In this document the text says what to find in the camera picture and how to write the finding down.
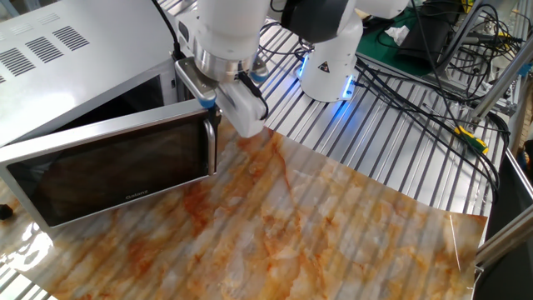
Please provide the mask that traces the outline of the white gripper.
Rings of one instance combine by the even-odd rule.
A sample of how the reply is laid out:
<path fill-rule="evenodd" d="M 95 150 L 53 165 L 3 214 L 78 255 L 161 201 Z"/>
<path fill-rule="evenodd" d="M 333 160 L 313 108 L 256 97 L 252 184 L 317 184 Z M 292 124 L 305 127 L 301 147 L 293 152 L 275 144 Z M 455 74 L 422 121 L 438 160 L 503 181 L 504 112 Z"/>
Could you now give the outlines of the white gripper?
<path fill-rule="evenodd" d="M 207 109 L 207 119 L 214 128 L 219 126 L 223 114 L 243 138 L 262 131 L 266 106 L 242 81 L 219 83 L 216 104 Z"/>

